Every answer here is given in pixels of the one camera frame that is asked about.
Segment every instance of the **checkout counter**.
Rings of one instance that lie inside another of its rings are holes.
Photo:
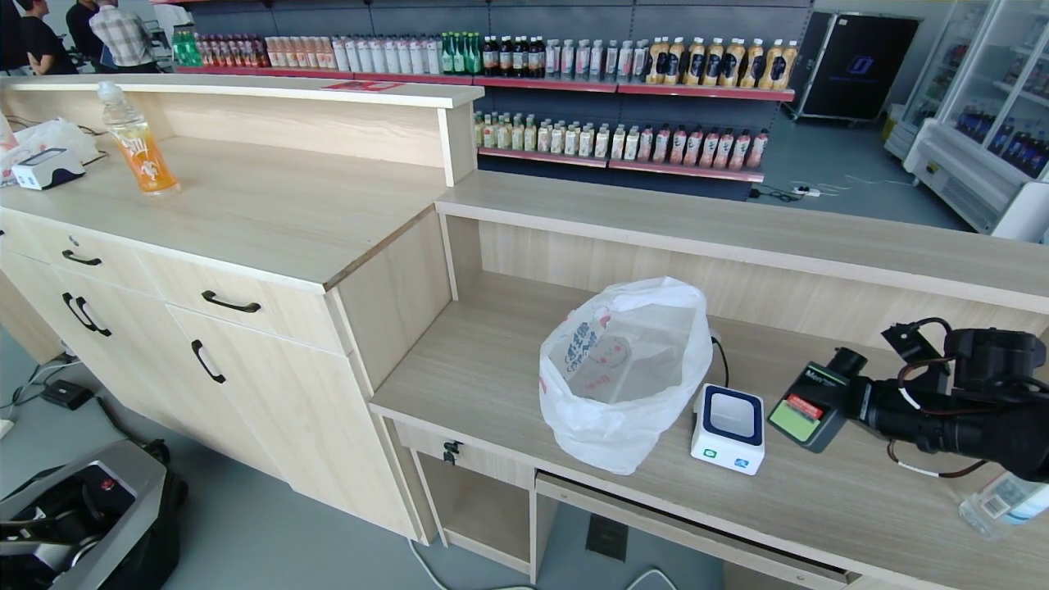
[[[924,477],[849,424],[821,455],[767,429],[749,478],[689,456],[686,412],[634,475],[614,476],[557,446],[537,354],[594,292],[669,274],[705,293],[733,387],[772,407],[835,346],[866,356],[865,375],[895,375],[879,336],[894,322],[940,316],[1046,339],[1049,250],[477,171],[483,89],[322,89],[337,82],[122,77],[183,192],[148,201],[114,157],[44,193],[0,190],[0,270],[132,409],[318,501],[533,581],[568,503],[721,557],[732,590],[1045,588],[1049,521],[994,543],[958,517],[990,467]],[[95,83],[7,84],[4,112],[101,128]],[[73,240],[78,257],[105,262],[70,262],[61,251]],[[69,291],[87,294],[113,338],[78,332]],[[205,291],[261,311],[211,304]],[[136,367],[130,381],[116,355]],[[167,391],[171,372],[200,380]],[[706,381],[722,378],[715,362]],[[969,462],[897,452],[939,470]]]

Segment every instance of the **white box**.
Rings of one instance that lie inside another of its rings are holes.
[[[706,383],[695,397],[692,457],[748,476],[765,459],[762,398]]]

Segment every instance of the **plaid shirt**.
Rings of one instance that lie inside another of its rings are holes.
[[[105,5],[91,17],[89,24],[94,35],[109,47],[117,66],[130,67],[156,61],[146,25],[138,15]]]

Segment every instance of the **bottle cap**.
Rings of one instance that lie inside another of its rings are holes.
[[[124,90],[112,80],[99,82],[99,98],[104,103],[119,103],[124,100]]]

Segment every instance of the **light wood countertop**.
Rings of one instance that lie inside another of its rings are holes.
[[[142,194],[116,147],[80,180],[0,189],[0,207],[330,289],[428,210],[440,168],[172,138],[160,142],[183,190]]]
[[[126,92],[219,94],[280,99],[305,99],[360,104],[454,108],[485,96],[477,86],[402,84],[381,92],[324,90],[345,80],[277,78],[267,76],[215,76],[207,73],[122,73],[4,78],[0,88],[12,90],[89,90],[102,80],[116,82]]]
[[[894,465],[883,441],[851,423],[820,455],[767,428],[767,456],[753,478],[689,456],[687,409],[631,476],[573,459],[557,445],[539,410],[537,353],[542,339],[590,295],[481,274],[390,374],[372,398],[372,409],[751,542],[905,587],[1045,588],[1049,520],[993,543],[958,517],[963,494],[989,480],[993,467],[958,481],[921,476]],[[718,318],[711,322],[724,337],[731,385],[762,395],[766,407],[807,361],[828,362],[838,344]],[[864,375],[885,378],[900,366],[891,353],[855,349],[871,359]],[[706,381],[722,379],[715,358]],[[970,463],[924,455],[912,445],[897,449],[902,460],[928,468]]]
[[[1049,314],[1049,248],[784,207],[476,171],[449,215]]]

